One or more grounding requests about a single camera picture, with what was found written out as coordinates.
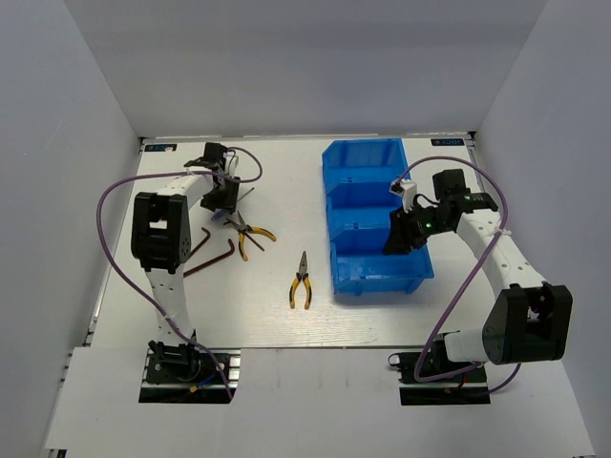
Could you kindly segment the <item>yellow needle-nose pliers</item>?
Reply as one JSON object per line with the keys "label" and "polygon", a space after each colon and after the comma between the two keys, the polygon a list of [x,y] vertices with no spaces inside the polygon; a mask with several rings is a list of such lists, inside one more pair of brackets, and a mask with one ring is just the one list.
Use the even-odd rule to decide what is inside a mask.
{"label": "yellow needle-nose pliers", "polygon": [[230,218],[226,218],[224,221],[224,225],[231,225],[239,234],[239,253],[240,256],[242,257],[243,261],[248,261],[249,257],[247,256],[246,250],[245,250],[245,241],[247,239],[249,239],[258,249],[260,249],[262,252],[264,251],[264,248],[262,245],[260,245],[254,238],[254,235],[259,235],[259,236],[264,236],[265,238],[271,240],[272,242],[276,242],[277,241],[277,237],[271,233],[270,231],[259,227],[259,226],[252,226],[250,224],[248,224],[244,218],[242,217],[242,214],[240,212],[237,212],[237,216],[238,216],[238,220],[235,221],[233,219]]}
{"label": "yellow needle-nose pliers", "polygon": [[301,284],[305,287],[305,291],[306,291],[304,309],[308,310],[311,306],[312,287],[311,287],[311,282],[310,282],[309,274],[308,274],[306,251],[304,251],[301,255],[298,270],[295,274],[295,278],[293,279],[290,289],[289,289],[288,297],[289,297],[289,306],[291,309],[294,309],[296,307],[295,295],[296,295],[296,291],[298,287]]}

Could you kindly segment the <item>green black precision screwdriver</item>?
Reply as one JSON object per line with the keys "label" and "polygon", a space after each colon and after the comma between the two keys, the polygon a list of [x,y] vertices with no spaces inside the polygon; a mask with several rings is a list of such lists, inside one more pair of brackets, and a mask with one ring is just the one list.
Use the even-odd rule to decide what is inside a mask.
{"label": "green black precision screwdriver", "polygon": [[243,199],[245,199],[247,196],[249,196],[250,194],[252,194],[255,191],[255,187],[251,187],[250,189],[248,189],[246,192],[244,192],[243,194],[241,194],[238,199],[237,199],[237,204],[239,202],[241,202]]}

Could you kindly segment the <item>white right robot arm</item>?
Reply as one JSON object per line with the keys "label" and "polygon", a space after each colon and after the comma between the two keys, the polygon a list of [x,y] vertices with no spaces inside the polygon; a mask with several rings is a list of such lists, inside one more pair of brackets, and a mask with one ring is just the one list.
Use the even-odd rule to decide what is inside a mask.
{"label": "white right robot arm", "polygon": [[467,363],[523,364],[563,357],[573,297],[564,285],[548,282],[526,260],[501,226],[493,198],[472,191],[460,169],[433,176],[435,200],[419,203],[416,184],[409,179],[390,189],[402,199],[390,213],[386,255],[406,255],[428,238],[457,234],[480,261],[495,294],[495,303],[481,328],[448,333],[442,349],[431,356],[432,372],[450,381]]}

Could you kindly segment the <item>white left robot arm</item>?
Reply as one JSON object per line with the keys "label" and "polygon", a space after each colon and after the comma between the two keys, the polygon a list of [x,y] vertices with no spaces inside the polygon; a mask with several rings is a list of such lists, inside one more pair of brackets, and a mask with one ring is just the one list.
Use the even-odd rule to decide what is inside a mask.
{"label": "white left robot arm", "polygon": [[203,174],[177,177],[154,193],[135,197],[131,250],[163,309],[158,313],[158,337],[149,347],[183,381],[200,374],[202,361],[190,344],[196,331],[184,291],[184,264],[192,251],[189,210],[199,204],[211,212],[234,213],[240,187],[237,165],[235,152],[207,143],[202,157],[186,163]]}

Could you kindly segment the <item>blue clear handle screwdriver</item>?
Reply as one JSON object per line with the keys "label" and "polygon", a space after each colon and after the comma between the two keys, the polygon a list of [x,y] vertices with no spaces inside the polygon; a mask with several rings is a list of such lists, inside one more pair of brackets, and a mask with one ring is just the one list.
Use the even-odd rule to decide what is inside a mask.
{"label": "blue clear handle screwdriver", "polygon": [[223,219],[227,214],[226,210],[219,210],[217,211],[212,217],[211,220],[212,221],[219,221],[221,219]]}

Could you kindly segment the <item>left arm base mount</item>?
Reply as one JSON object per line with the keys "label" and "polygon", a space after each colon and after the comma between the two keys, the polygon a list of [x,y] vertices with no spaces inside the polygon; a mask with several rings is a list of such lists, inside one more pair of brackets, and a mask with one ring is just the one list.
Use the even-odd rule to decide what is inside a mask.
{"label": "left arm base mount", "polygon": [[211,354],[190,344],[148,343],[138,401],[142,404],[227,405],[238,387],[239,350]]}

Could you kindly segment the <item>large brown hex key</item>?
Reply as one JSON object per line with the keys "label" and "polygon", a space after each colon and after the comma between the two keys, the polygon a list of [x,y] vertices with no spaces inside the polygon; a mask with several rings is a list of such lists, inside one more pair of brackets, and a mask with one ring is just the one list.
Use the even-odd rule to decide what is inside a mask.
{"label": "large brown hex key", "polygon": [[188,259],[191,259],[201,248],[202,246],[209,241],[211,237],[211,233],[205,227],[201,227],[202,238],[201,240],[191,249]]}

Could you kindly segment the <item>short brown hex key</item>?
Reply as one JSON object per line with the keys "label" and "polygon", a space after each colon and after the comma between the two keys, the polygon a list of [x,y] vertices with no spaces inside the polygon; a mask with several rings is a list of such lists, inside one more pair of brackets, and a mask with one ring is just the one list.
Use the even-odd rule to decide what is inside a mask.
{"label": "short brown hex key", "polygon": [[213,258],[211,260],[208,260],[208,261],[203,262],[203,263],[201,263],[201,264],[199,264],[199,265],[197,265],[197,266],[195,266],[193,268],[185,270],[184,271],[184,277],[185,278],[191,277],[191,276],[199,273],[200,271],[202,271],[202,270],[204,270],[204,269],[206,269],[208,267],[211,267],[212,265],[215,265],[215,264],[217,264],[217,263],[219,263],[219,262],[221,262],[223,260],[226,260],[227,258],[230,258],[235,253],[236,248],[235,248],[235,244],[234,244],[232,239],[228,239],[227,243],[228,243],[228,250],[227,251],[225,251],[224,253],[216,256],[215,258]]}

